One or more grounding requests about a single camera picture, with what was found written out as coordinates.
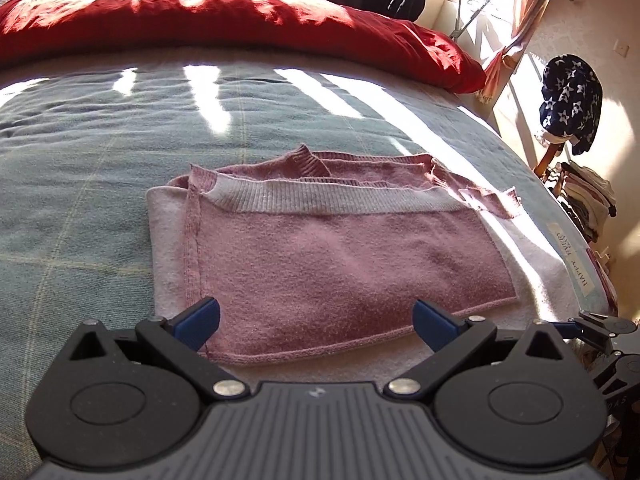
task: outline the bed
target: bed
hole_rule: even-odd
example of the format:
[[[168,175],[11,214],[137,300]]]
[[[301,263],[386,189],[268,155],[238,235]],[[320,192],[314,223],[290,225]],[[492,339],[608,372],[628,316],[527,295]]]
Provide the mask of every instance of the bed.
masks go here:
[[[535,317],[607,311],[570,219],[455,95],[357,59],[274,47],[96,54],[94,45],[0,73],[0,478],[22,478],[38,463],[22,414],[78,323],[124,328],[153,314],[145,193],[189,164],[257,162],[301,143],[364,155],[429,152],[487,188],[515,186],[527,212],[508,225],[486,220],[518,295],[492,319],[523,328]],[[430,352],[416,336],[383,347],[375,358],[365,348],[232,371],[251,384],[380,382]]]

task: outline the red blanket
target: red blanket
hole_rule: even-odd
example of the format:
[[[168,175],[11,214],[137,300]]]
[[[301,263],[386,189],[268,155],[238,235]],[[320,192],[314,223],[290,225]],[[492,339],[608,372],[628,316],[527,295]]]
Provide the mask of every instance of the red blanket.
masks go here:
[[[482,67],[447,36],[325,0],[12,0],[0,7],[0,67],[169,45],[287,48],[455,93],[484,85]]]

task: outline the pink sweater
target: pink sweater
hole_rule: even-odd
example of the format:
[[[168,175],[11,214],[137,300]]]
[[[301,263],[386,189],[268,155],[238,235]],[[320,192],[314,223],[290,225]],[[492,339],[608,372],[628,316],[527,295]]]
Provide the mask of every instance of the pink sweater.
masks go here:
[[[429,155],[312,153],[217,171],[193,166],[185,306],[218,299],[208,357],[258,364],[373,344],[412,330],[417,298],[463,316],[516,301],[477,211],[517,213]]]

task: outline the pile of clothes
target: pile of clothes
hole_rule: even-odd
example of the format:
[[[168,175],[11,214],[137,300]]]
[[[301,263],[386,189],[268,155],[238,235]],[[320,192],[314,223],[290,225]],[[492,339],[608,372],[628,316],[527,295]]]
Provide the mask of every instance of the pile of clothes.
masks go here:
[[[545,185],[587,242],[597,242],[607,218],[617,214],[610,182],[590,168],[559,162]]]

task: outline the fabric label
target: fabric label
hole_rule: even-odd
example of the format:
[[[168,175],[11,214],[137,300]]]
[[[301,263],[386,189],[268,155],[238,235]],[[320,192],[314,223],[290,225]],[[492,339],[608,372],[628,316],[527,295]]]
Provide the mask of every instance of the fabric label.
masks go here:
[[[569,238],[564,234],[562,228],[554,222],[547,224],[546,226],[553,233],[554,238],[560,247],[560,254],[566,262],[566,266],[569,267],[569,270],[571,270],[574,276],[578,279],[578,283],[580,283],[580,290],[586,296],[595,288],[593,280],[587,271],[587,267],[572,247]]]

